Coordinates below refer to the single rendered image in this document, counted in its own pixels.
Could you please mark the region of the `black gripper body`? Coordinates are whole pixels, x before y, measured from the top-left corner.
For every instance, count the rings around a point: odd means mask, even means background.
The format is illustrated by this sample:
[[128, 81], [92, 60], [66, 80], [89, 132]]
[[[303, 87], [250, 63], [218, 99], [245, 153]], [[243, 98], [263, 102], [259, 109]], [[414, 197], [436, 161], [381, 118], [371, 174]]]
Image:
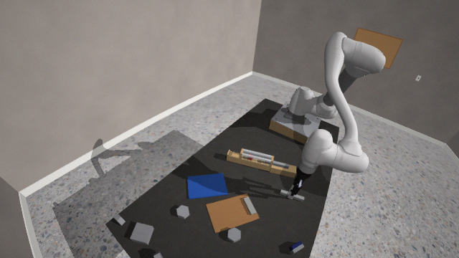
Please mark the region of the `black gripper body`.
[[300, 182], [302, 180], [302, 183], [303, 183], [304, 179], [309, 178], [311, 176], [311, 174], [306, 174], [306, 173], [302, 172], [299, 169], [299, 167], [297, 168], [296, 172], [297, 172], [297, 174], [299, 176], [298, 182]]

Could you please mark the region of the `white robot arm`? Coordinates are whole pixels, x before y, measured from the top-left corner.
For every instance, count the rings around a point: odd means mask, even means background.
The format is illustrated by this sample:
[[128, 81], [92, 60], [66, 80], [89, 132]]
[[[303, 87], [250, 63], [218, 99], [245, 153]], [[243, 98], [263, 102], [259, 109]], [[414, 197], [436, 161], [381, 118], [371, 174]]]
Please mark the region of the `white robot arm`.
[[[327, 93], [319, 97], [308, 87], [299, 87], [287, 108], [282, 107], [284, 118], [304, 124], [304, 115], [310, 113], [323, 119], [332, 119], [339, 113], [345, 135], [338, 144], [324, 129], [314, 130], [303, 147], [298, 162], [299, 169], [307, 174], [319, 165], [330, 166], [347, 173], [361, 173], [369, 165], [369, 158], [358, 142], [356, 121], [344, 97], [354, 82], [365, 75], [381, 71], [385, 65], [384, 54], [369, 44], [349, 39], [342, 32], [333, 33], [324, 52], [325, 83]], [[339, 75], [341, 68], [344, 70]]]

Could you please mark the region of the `brown clipboard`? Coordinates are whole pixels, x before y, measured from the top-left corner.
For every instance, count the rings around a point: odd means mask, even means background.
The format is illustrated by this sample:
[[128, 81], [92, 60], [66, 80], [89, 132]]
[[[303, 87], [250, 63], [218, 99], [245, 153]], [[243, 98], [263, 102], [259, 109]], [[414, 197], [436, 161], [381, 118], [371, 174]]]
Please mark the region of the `brown clipboard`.
[[259, 219], [254, 206], [245, 193], [229, 199], [206, 204], [215, 233]]

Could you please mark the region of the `white square stick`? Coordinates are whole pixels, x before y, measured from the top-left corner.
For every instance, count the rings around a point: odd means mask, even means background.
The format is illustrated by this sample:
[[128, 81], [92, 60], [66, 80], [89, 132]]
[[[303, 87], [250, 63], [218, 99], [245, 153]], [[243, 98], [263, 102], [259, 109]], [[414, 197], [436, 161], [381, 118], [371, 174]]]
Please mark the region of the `white square stick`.
[[286, 164], [286, 163], [281, 163], [281, 162], [277, 162], [277, 161], [273, 161], [273, 166], [279, 166], [279, 167], [282, 167], [282, 168], [289, 168], [289, 164]]
[[[282, 194], [284, 196], [288, 196], [290, 194], [290, 192], [284, 191], [284, 190], [281, 189], [280, 194]], [[293, 199], [296, 199], [296, 200], [299, 200], [299, 201], [304, 201], [304, 197], [303, 196], [299, 196], [297, 194], [293, 197]]]

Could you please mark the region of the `blue flat rectangular pad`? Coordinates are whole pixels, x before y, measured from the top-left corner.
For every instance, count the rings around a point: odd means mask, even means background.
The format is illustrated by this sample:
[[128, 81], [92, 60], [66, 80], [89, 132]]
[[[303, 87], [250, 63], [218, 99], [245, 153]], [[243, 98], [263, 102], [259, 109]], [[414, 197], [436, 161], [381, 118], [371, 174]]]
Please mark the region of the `blue flat rectangular pad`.
[[187, 176], [189, 199], [228, 195], [223, 173]]

